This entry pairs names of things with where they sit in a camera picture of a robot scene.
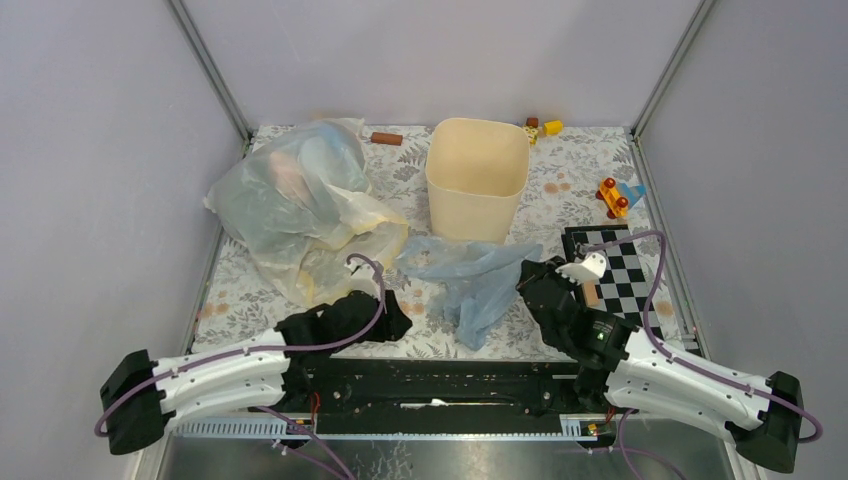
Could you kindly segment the beige plastic trash bin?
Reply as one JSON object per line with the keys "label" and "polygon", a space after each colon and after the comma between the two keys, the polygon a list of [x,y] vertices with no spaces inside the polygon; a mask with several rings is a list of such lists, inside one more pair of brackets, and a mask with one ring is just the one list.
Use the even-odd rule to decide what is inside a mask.
{"label": "beige plastic trash bin", "polygon": [[433,130],[425,165],[432,232],[502,244],[529,176],[530,144],[512,124],[449,118]]}

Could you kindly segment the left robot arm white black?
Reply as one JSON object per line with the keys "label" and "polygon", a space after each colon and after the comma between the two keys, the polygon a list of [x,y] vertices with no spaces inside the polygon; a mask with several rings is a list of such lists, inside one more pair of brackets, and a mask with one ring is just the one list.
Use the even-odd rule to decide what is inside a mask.
{"label": "left robot arm white black", "polygon": [[411,326],[393,291],[353,291],[219,350],[158,360],[145,349],[132,352],[100,389],[103,414],[94,433],[107,439],[111,454],[125,455],[190,420],[277,403],[299,410],[311,388],[304,360],[362,342],[395,342]]}

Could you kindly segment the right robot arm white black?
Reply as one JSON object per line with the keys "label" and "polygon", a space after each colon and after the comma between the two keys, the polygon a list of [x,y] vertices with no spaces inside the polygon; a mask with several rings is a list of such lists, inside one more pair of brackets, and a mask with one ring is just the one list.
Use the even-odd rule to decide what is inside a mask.
{"label": "right robot arm white black", "polygon": [[795,469],[803,405],[799,380],[713,363],[654,337],[632,319],[580,304],[560,257],[524,260],[516,286],[545,344],[578,364],[575,402],[665,416],[710,433],[748,461],[778,473]]}

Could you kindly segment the translucent white yellow trash bag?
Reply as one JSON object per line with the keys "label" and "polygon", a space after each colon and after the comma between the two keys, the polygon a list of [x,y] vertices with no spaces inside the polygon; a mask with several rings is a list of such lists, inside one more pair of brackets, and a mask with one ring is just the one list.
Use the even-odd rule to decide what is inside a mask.
{"label": "translucent white yellow trash bag", "polygon": [[244,246],[260,275],[302,307],[353,288],[346,259],[392,264],[407,220],[375,196],[356,118],[322,119],[247,154],[210,188],[204,205]]}

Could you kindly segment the light blue trash bag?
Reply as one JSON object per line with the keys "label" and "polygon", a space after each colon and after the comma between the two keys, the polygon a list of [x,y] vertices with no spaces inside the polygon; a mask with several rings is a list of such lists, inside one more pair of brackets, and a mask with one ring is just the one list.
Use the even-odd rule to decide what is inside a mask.
{"label": "light blue trash bag", "polygon": [[414,236],[395,266],[409,277],[444,286],[437,301],[442,316],[455,325],[459,342],[477,351],[516,301],[522,263],[537,262],[542,253],[538,243],[500,245]]}

